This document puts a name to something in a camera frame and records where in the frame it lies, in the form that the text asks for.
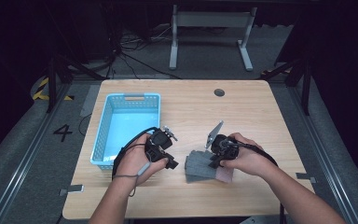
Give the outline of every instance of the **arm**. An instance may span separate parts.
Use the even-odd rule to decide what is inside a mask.
[[[239,133],[236,140],[262,148]],[[271,187],[295,223],[345,223],[342,217],[317,195],[300,185],[290,175],[259,154],[240,148],[237,159],[221,161],[221,165],[258,175]]]
[[[135,146],[137,144],[144,144],[147,136],[147,134],[142,135],[129,146],[126,155],[117,168],[116,176],[136,175],[149,162],[149,159],[145,155],[145,146]],[[149,168],[139,176],[115,177],[92,214],[89,223],[122,224],[130,193],[136,186],[144,183],[152,174],[163,169],[167,162],[167,160],[152,162]]]

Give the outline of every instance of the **wooden table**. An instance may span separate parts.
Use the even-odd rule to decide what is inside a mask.
[[[218,97],[214,90],[224,90]],[[230,184],[218,180],[186,183],[185,158],[204,150],[207,134],[224,121],[222,134],[239,132],[255,140],[291,177],[305,173],[269,84],[262,80],[107,80],[101,85],[80,152],[72,185],[84,192],[68,194],[63,216],[90,218],[111,181],[111,172],[90,163],[105,96],[112,92],[157,92],[161,126],[178,138],[167,152],[179,165],[153,175],[130,198],[126,218],[245,217],[279,214],[279,201],[257,176],[234,171]],[[297,180],[313,191],[309,180]]]

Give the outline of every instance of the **person's left hand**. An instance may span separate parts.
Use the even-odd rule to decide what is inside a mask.
[[[142,167],[149,162],[149,158],[147,158],[145,154],[145,142],[149,136],[149,133],[145,133],[130,144],[126,155],[123,157],[117,168],[116,175],[137,175]],[[165,168],[167,162],[167,158],[151,162],[149,168],[138,177],[136,185],[138,186],[144,183],[155,172]]]

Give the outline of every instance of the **round hole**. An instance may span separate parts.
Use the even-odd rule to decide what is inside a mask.
[[[221,90],[221,89],[216,89],[216,90],[214,90],[214,94],[216,95],[216,96],[224,96],[225,95],[225,91],[223,91],[223,90]]]

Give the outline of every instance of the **light blue basket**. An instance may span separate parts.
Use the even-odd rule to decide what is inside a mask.
[[[158,93],[108,94],[91,153],[91,163],[102,170],[113,169],[118,152],[136,134],[159,127],[159,114]]]

